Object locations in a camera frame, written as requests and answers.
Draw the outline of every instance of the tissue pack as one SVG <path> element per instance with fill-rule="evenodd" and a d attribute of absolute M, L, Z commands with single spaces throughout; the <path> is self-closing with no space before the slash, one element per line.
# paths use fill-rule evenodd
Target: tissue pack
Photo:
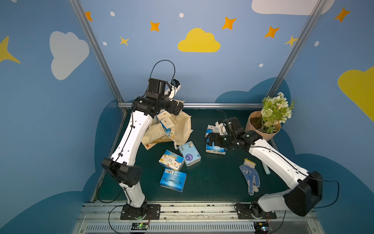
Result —
<path fill-rule="evenodd" d="M 174 124 L 169 118 L 164 118 L 161 120 L 162 128 L 165 130 L 166 135 L 174 138 Z"/>
<path fill-rule="evenodd" d="M 182 192 L 184 183 L 186 181 L 186 177 L 187 174 L 184 172 L 174 171 L 165 168 L 160 181 L 160 186 L 178 192 Z"/>
<path fill-rule="evenodd" d="M 179 171 L 184 164 L 184 158 L 166 150 L 164 155 L 160 158 L 159 163 L 166 168 Z"/>
<path fill-rule="evenodd" d="M 220 131 L 218 130 L 218 127 L 213 126 L 213 125 L 208 125 L 208 127 L 206 128 L 205 137 L 209 133 L 220 133 Z M 215 146 L 214 142 L 213 142 L 212 146 L 206 145 L 205 152 L 212 153 L 212 154 L 223 154 L 223 155 L 226 154 L 225 148 L 221 148 L 219 146 Z"/>
<path fill-rule="evenodd" d="M 179 146 L 179 152 L 184 157 L 184 163 L 188 167 L 201 160 L 201 156 L 192 142 Z"/>

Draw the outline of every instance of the white cloud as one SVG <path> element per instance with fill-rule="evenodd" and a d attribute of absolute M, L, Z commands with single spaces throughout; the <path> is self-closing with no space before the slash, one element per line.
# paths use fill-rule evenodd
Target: white cloud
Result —
<path fill-rule="evenodd" d="M 310 15 L 318 0 L 253 0 L 252 9 L 259 14 Z M 327 0 L 322 14 L 335 0 Z"/>
<path fill-rule="evenodd" d="M 52 32 L 49 47 L 54 57 L 52 73 L 58 80 L 66 79 L 87 57 L 90 52 L 87 42 L 74 33 Z"/>

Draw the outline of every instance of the mounting plate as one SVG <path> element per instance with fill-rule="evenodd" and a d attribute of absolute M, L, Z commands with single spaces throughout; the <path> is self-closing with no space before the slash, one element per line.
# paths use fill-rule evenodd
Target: mounting plate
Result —
<path fill-rule="evenodd" d="M 264 212 L 264 211 L 260 211 L 258 217 L 256 217 L 253 214 L 255 213 L 254 212 L 255 207 L 252 204 L 237 203 L 235 204 L 235 206 L 237 207 L 236 213 L 237 213 L 238 219 L 267 219 L 268 216 L 271 219 L 277 218 L 277 215 L 275 214 L 275 212 L 273 213 L 273 212 Z"/>
<path fill-rule="evenodd" d="M 149 220 L 149 213 L 152 214 L 152 220 L 158 220 L 160 219 L 160 204 L 147 204 L 147 212 L 144 216 L 143 219 L 141 220 Z M 132 213 L 127 211 L 126 205 L 122 207 L 122 212 L 121 212 L 121 220 L 139 220 L 137 219 L 138 217 L 134 217 Z"/>

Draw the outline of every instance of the dark green table surface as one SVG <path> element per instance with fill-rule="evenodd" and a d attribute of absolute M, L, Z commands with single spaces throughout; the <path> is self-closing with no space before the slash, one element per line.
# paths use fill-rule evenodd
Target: dark green table surface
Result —
<path fill-rule="evenodd" d="M 148 201 L 241 201 L 250 202 L 259 194 L 281 192 L 288 187 L 283 180 L 271 170 L 266 175 L 261 161 L 244 150 L 238 149 L 227 152 L 226 155 L 210 154 L 205 152 L 204 137 L 208 124 L 214 125 L 219 119 L 224 119 L 223 114 L 217 110 L 184 110 L 191 115 L 193 132 L 189 138 L 201 155 L 201 161 L 187 167 L 183 165 L 181 172 L 187 173 L 183 192 L 173 191 L 160 186 L 160 180 L 164 167 L 158 160 L 168 149 L 178 155 L 172 142 L 159 143 L 148 151 L 142 144 L 139 146 L 135 165 L 143 168 L 140 184 Z M 248 120 L 251 111 L 226 110 L 227 117 L 237 117 L 242 126 Z M 119 144 L 129 121 L 129 115 L 117 144 Z M 248 194 L 248 186 L 239 166 L 245 158 L 255 162 L 256 170 L 260 176 L 261 186 L 259 192 L 253 196 Z M 101 200 L 113 200 L 120 192 L 120 186 L 108 174 L 105 175 L 99 191 Z M 125 194 L 118 200 L 126 200 Z"/>

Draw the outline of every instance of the soil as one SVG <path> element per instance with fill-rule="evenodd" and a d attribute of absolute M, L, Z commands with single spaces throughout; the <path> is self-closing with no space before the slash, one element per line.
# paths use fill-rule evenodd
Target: soil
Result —
<path fill-rule="evenodd" d="M 249 122 L 257 130 L 262 127 L 262 118 L 261 117 L 253 117 L 253 118 L 249 119 Z"/>

